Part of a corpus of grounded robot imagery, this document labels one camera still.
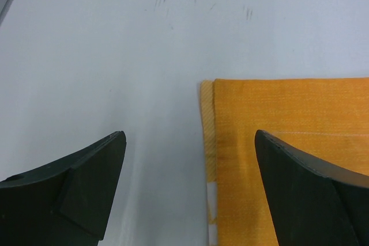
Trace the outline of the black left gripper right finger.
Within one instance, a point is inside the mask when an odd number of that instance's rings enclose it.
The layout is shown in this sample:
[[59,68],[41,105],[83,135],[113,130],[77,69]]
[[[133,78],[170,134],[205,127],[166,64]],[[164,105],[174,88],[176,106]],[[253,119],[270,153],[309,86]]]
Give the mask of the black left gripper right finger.
[[263,130],[255,151],[279,245],[368,245],[368,176]]

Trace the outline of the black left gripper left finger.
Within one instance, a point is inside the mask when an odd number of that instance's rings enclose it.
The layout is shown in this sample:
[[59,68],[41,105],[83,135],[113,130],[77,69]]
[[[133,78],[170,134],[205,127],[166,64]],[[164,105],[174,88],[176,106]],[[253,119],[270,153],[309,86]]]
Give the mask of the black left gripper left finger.
[[116,131],[1,182],[1,245],[98,245],[126,150]]

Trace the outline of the orange cartoon print cloth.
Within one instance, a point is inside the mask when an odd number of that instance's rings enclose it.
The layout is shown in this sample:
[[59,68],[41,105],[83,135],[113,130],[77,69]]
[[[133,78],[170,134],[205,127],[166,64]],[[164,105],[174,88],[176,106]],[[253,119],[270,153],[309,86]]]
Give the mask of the orange cartoon print cloth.
[[210,245],[276,245],[254,137],[265,130],[368,174],[368,79],[221,80],[200,87]]

